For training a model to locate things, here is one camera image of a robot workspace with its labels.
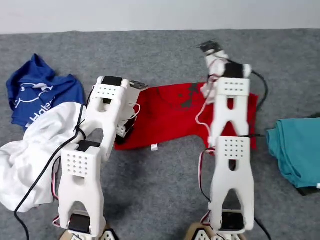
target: cable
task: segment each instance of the cable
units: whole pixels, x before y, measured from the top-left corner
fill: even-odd
[[[131,119],[134,119],[136,116],[138,116],[138,114],[140,113],[140,110],[141,110],[141,105],[138,104],[138,103],[129,103],[129,105],[133,105],[133,106],[138,106],[139,107],[139,110],[136,114],[134,114],[132,117],[128,118],[128,119],[124,119],[122,121],[128,121],[128,120],[131,120]]]
[[[262,105],[265,103],[265,101],[266,101],[266,99],[267,99],[267,97],[269,95],[269,87],[268,87],[267,81],[265,80],[265,78],[260,73],[252,70],[252,74],[256,75],[258,78],[260,78],[261,81],[263,82],[263,85],[264,85],[264,95],[263,95],[261,101],[256,106],[256,112],[259,112],[261,110]]]
[[[23,197],[23,199],[21,200],[21,202],[18,204],[18,206],[16,207],[16,209],[14,210],[14,217],[18,220],[18,222],[22,225],[22,227],[24,228],[25,231],[25,235],[26,235],[26,239],[29,240],[29,231],[28,228],[26,226],[26,224],[20,219],[20,217],[18,216],[18,210],[20,209],[20,207],[22,206],[22,204],[26,201],[26,199],[28,198],[28,196],[30,195],[30,193],[32,192],[32,190],[35,188],[35,186],[38,184],[39,180],[41,179],[41,177],[45,174],[46,170],[48,169],[50,163],[53,161],[53,159],[55,158],[55,156],[59,153],[59,151],[61,149],[63,149],[66,145],[68,145],[69,143],[71,143],[74,139],[77,138],[78,134],[79,134],[79,129],[77,128],[78,126],[80,126],[81,124],[81,117],[82,117],[82,113],[83,113],[83,109],[84,109],[84,105],[81,105],[81,109],[80,109],[80,114],[79,114],[79,118],[77,121],[77,125],[75,126],[75,135],[73,137],[71,137],[69,140],[65,141],[64,143],[62,143],[55,151],[54,153],[51,155],[50,159],[48,160],[48,162],[46,163],[46,165],[44,166],[42,172],[40,173],[40,175],[37,177],[37,179],[34,181],[34,183],[32,184],[32,186],[29,188],[28,192],[25,194],[25,196]]]
[[[270,233],[268,232],[268,230],[266,229],[266,227],[263,225],[263,223],[256,217],[254,217],[255,222],[259,225],[259,227],[262,229],[262,231],[264,231],[265,235],[267,236],[267,238],[269,240],[272,240]]]
[[[75,235],[74,233],[72,233],[73,236],[75,236],[77,239],[82,240],[78,235]]]
[[[92,92],[93,92],[94,89],[95,89],[95,86],[96,86],[96,85],[93,85],[93,86],[92,86],[92,90],[91,90],[91,92],[89,93],[89,96],[88,96],[88,98],[87,98],[87,100],[86,100],[86,104],[85,104],[85,107],[86,107],[86,108],[87,108],[88,105],[89,105],[90,97],[91,97],[91,95],[92,95]]]
[[[221,236],[219,233],[216,234],[219,238],[222,238],[223,240],[226,240],[223,236]]]
[[[202,162],[204,160],[204,154],[206,154],[206,153],[214,153],[215,151],[216,150],[213,147],[209,147],[209,148],[205,149],[204,151],[202,151],[200,153],[200,156],[199,156],[199,164],[198,164],[198,184],[199,184],[199,188],[201,190],[201,193],[209,201],[209,203],[211,203],[211,200],[210,200],[209,197],[207,197],[207,195],[205,194],[205,192],[202,189]]]
[[[200,112],[197,114],[197,116],[195,116],[195,122],[199,125],[203,125],[205,126],[206,130],[208,131],[208,136],[211,137],[211,130],[210,130],[210,127],[208,124],[206,124],[205,122],[200,122],[199,121],[199,117],[201,116],[201,114],[204,112],[206,106],[207,106],[207,101],[209,99],[209,96],[212,92],[212,90],[214,89],[214,84],[215,82],[219,79],[220,77],[213,74],[213,75],[210,75],[209,78],[208,78],[208,84],[211,83],[211,86],[210,86],[210,89],[209,89],[209,92],[207,94],[207,96],[205,97],[205,101],[204,101],[204,104],[202,105],[202,108],[200,110]]]
[[[60,228],[60,224],[57,223],[57,221],[58,221],[59,219],[60,219],[60,216],[59,216],[59,215],[56,216],[56,217],[53,219],[53,221],[52,221],[53,226],[55,226],[55,227],[57,227],[57,228]]]
[[[241,135],[238,137],[245,137],[245,138],[256,138],[256,137],[260,137],[260,138],[264,138],[265,135],[263,134],[258,134],[258,133],[253,133],[253,134],[249,134],[249,135]]]
[[[200,223],[203,225],[203,226],[211,226],[210,223],[208,222],[205,222],[205,220],[208,218],[209,214],[211,213],[211,211],[209,210],[200,220]]]
[[[203,216],[203,218],[201,218],[201,221],[200,223],[203,225],[203,226],[208,226],[211,228],[211,225],[210,225],[210,222],[205,222],[205,220],[208,218],[209,214],[210,214],[210,210]],[[219,233],[216,234],[218,237],[222,238],[223,240],[226,240],[223,236],[221,236]]]
[[[57,163],[57,161],[59,161],[61,159],[61,156],[58,157],[55,161],[54,161],[54,164],[52,166],[52,172],[51,172],[51,177],[52,177],[52,181],[51,181],[51,193],[52,193],[52,196],[54,199],[56,200],[59,200],[59,197],[58,195],[56,194],[56,174],[58,172],[54,172],[55,171],[55,165]]]

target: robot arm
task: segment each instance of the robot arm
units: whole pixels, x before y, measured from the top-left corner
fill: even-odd
[[[101,144],[81,140],[61,150],[62,176],[59,185],[60,227],[82,240],[99,238],[106,226],[104,195],[101,187],[101,161],[110,157],[117,133],[125,137],[129,119],[134,124],[140,89],[119,77],[99,77],[92,91],[81,130],[89,136],[95,129],[103,130]],[[75,207],[75,202],[85,210]]]
[[[200,47],[209,69],[208,82],[201,88],[207,104],[214,102],[213,121],[208,138],[215,148],[215,171],[211,183],[210,225],[215,233],[232,236],[254,227],[254,179],[250,163],[250,138],[247,120],[251,67],[228,61],[218,43],[209,41]],[[233,109],[228,108],[233,99]],[[220,136],[231,122],[238,136]],[[230,162],[235,167],[230,169]],[[234,189],[241,210],[223,209],[228,192]]]

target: black cable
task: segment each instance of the black cable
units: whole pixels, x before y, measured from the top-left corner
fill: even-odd
[[[265,103],[265,101],[266,101],[266,99],[267,99],[267,97],[269,95],[269,87],[268,87],[267,81],[265,80],[265,78],[260,73],[252,70],[252,74],[256,75],[258,78],[260,78],[261,81],[263,82],[263,85],[264,85],[264,95],[261,98],[261,101],[256,106],[256,112],[259,112],[261,110],[262,105]]]
[[[86,104],[85,104],[85,107],[86,107],[86,108],[88,107],[88,104],[89,104],[89,102],[90,102],[90,97],[91,97],[92,92],[94,91],[94,89],[95,89],[95,85],[92,86],[92,90],[91,90],[91,92],[89,93],[89,96],[88,96],[88,98],[87,98],[87,100],[86,100]]]
[[[74,233],[72,233],[73,236],[75,236],[77,239],[82,240],[78,235],[75,235]]]
[[[206,154],[206,151],[208,151],[208,150],[213,150],[213,148],[208,147],[201,154]],[[200,185],[200,190],[201,190],[202,195],[209,201],[209,203],[211,203],[211,199],[205,194],[204,190],[202,189],[202,168],[201,168],[201,176],[200,176],[199,180],[200,180],[199,185]]]
[[[253,133],[253,134],[249,134],[249,135],[241,135],[238,137],[245,137],[245,138],[256,138],[256,137],[260,137],[260,138],[264,138],[265,135],[262,134],[258,134],[258,133]]]
[[[78,127],[81,124],[81,117],[82,117],[82,113],[83,113],[83,109],[84,109],[84,105],[81,105],[81,109],[80,109],[80,114],[79,114],[79,118],[77,121],[77,125],[75,127]],[[71,137],[69,140],[65,141],[64,143],[62,143],[55,151],[54,153],[51,155],[50,159],[48,160],[48,162],[46,163],[46,165],[44,166],[42,172],[40,173],[40,175],[37,177],[37,179],[34,181],[34,183],[32,184],[32,186],[29,188],[28,192],[25,194],[25,196],[23,197],[23,199],[21,200],[21,202],[18,204],[18,206],[16,207],[16,209],[14,210],[14,217],[19,221],[19,223],[22,225],[22,227],[24,228],[25,231],[25,235],[26,235],[26,240],[29,240],[29,231],[28,231],[28,227],[26,226],[26,224],[20,219],[20,217],[18,216],[18,210],[19,208],[22,206],[22,204],[26,201],[26,199],[28,198],[28,196],[30,195],[30,193],[32,192],[32,190],[35,188],[35,186],[38,184],[39,180],[41,179],[41,177],[45,174],[46,170],[48,169],[50,163],[53,161],[53,159],[55,158],[55,156],[58,154],[58,152],[63,149],[66,145],[68,145],[69,143],[71,143],[74,139],[77,138],[78,134],[79,134],[79,129],[80,128],[75,128],[75,135],[73,137]]]
[[[255,222],[259,225],[259,227],[264,231],[265,235],[268,237],[269,240],[272,240],[270,233],[266,229],[266,227],[263,225],[263,223],[256,217],[254,217]]]
[[[223,236],[221,236],[219,233],[216,234],[218,237],[222,238],[223,240],[226,240]]]

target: white logo print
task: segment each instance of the white logo print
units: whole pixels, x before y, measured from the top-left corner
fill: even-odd
[[[34,84],[34,83],[23,83],[21,84],[21,92],[24,92],[26,89],[23,85],[31,85],[33,89],[41,89],[42,92],[40,92],[38,94],[38,97],[36,98],[33,98],[33,99],[24,99],[22,100],[20,97],[18,100],[15,100],[14,102],[14,105],[15,105],[15,108],[17,108],[19,106],[20,103],[32,103],[32,102],[35,102],[37,101],[38,99],[40,99],[40,96],[44,93],[47,93],[49,91],[52,91],[52,89],[54,88],[54,86],[47,86],[47,84],[45,83],[38,83],[38,84]]]

